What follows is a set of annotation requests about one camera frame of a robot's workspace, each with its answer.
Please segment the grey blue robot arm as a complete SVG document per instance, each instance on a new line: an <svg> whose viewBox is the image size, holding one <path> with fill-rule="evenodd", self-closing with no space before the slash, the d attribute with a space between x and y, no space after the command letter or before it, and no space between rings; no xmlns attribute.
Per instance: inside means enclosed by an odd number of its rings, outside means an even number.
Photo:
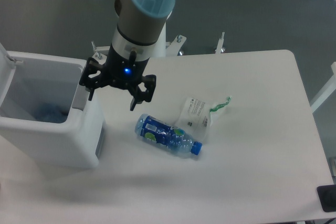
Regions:
<svg viewBox="0 0 336 224"><path fill-rule="evenodd" d="M79 85L92 100L96 89L111 86L127 90L133 97L130 109L151 102L156 88L156 75L144 75L149 58L171 14L176 0L115 0L118 23L105 63L94 57L87 59Z"/></svg>

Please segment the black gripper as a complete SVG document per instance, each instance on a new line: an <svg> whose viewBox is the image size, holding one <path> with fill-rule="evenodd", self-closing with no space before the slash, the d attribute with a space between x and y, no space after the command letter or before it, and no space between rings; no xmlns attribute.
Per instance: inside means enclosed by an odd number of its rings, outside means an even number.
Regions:
<svg viewBox="0 0 336 224"><path fill-rule="evenodd" d="M92 100L95 89L106 86L128 90L133 97L130 111L133 111L137 104L152 101L156 75L143 76L149 58L138 61L135 52L128 53L128 56L131 56L131 59L121 56L111 44L105 64L100 64L93 57L87 59L79 85L89 92L89 101Z"/></svg>

